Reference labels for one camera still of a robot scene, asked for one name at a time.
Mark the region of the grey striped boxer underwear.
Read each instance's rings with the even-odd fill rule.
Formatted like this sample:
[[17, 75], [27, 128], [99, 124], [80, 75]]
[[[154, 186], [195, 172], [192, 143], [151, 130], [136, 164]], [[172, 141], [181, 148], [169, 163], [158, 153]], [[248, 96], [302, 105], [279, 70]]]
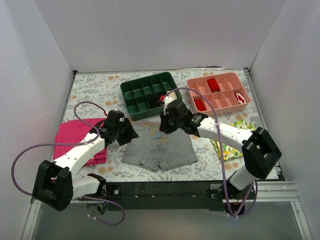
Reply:
[[169, 171], [198, 161], [191, 137], [182, 129], [165, 134], [157, 123], [132, 122], [138, 138], [124, 150], [122, 163], [153, 172]]

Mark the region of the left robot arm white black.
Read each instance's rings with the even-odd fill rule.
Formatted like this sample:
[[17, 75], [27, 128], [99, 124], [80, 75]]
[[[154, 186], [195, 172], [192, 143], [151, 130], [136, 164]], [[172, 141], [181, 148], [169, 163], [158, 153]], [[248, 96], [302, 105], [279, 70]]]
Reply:
[[123, 112], [111, 110], [107, 118], [91, 127], [79, 144], [52, 162], [44, 160], [39, 165], [32, 196], [59, 212], [66, 209], [73, 199], [103, 199], [108, 192], [107, 181], [103, 177], [89, 173], [76, 179], [76, 173], [113, 142], [123, 146], [138, 136]]

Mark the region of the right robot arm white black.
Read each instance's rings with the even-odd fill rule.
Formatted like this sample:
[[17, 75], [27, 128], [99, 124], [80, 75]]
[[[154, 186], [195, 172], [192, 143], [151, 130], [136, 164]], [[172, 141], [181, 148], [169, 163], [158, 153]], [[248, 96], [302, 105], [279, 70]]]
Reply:
[[226, 182], [227, 195], [237, 199], [254, 180], [264, 180], [270, 174], [282, 153], [269, 132], [262, 127], [256, 130], [241, 129], [224, 123], [216, 123], [212, 117], [192, 113], [180, 99], [162, 96], [164, 104], [160, 114], [159, 130], [171, 134], [182, 129], [186, 134], [199, 138], [218, 140], [242, 153], [244, 166]]

